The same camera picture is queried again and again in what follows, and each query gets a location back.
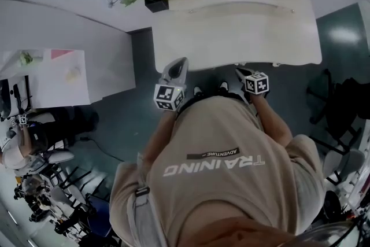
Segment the person wearing beige t-shirt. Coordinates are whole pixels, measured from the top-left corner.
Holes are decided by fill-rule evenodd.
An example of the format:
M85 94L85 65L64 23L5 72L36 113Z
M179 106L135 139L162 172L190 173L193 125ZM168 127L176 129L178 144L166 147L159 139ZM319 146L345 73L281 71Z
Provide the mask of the person wearing beige t-shirt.
M143 154L168 246L276 247L305 231L325 194L315 143L293 138L263 96L250 95L258 120L226 82L194 95L177 118L163 113ZM120 164L110 199L112 227L131 245L126 208L139 174Z

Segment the black vase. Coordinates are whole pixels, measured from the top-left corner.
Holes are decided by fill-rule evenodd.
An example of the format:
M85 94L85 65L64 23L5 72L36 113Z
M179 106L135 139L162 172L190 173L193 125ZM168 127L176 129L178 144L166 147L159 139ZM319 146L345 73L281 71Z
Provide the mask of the black vase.
M168 9L168 0L145 0L145 6L150 9L152 13L161 12Z

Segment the pink paper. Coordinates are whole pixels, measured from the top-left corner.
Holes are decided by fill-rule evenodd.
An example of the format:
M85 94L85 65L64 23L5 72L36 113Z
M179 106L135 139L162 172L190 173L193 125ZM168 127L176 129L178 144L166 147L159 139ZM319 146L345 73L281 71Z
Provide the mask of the pink paper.
M58 58L65 54L72 52L73 50L51 50L51 59Z

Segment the blue chair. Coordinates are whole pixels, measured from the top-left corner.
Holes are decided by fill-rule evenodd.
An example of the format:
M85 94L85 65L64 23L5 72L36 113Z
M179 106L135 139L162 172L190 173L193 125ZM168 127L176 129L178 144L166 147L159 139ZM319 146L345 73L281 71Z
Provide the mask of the blue chair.
M96 213L87 218L90 230L92 233L105 238L112 230L109 221L109 203L95 196L89 196L87 199L96 210Z

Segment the green floor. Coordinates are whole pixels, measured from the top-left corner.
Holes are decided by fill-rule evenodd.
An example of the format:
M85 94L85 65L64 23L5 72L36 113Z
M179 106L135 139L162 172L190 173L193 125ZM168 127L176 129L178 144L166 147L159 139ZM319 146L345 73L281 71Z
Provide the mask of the green floor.
M287 122L294 135L315 135L325 140L323 125L314 127L309 123L312 113L320 105L308 98L308 83L325 94L327 84L316 79L323 69L329 68L336 82L354 77L360 83L370 82L370 57L364 25L358 5L352 5L317 20L323 62L320 65L288 66L278 68L271 64L248 64L250 68L269 75L271 92L268 101ZM154 66L154 51L151 31L132 35L136 88L96 102L92 107L98 112L98 129L90 134L102 149L125 161L135 161L154 131L161 112L153 104L154 85L159 74ZM187 84L189 92L197 84L206 91L226 79L231 91L239 91L240 84L234 74L234 65L191 72ZM356 120L360 127L363 120ZM119 161L101 153L92 143L77 143L73 149L76 158L69 163L84 169L94 168L108 175L106 186L113 182Z

